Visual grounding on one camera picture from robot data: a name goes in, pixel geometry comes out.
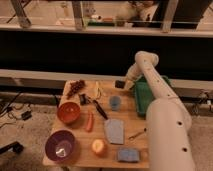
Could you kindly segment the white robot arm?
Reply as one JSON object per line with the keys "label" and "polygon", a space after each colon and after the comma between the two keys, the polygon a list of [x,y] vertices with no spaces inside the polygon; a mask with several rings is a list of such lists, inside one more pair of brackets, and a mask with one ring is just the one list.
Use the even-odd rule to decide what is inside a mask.
{"label": "white robot arm", "polygon": [[192,118],[179,96],[155,69],[158,62],[157,54],[139,51],[125,76],[126,89],[144,76],[155,97],[146,113],[149,170],[197,171],[188,138]]}

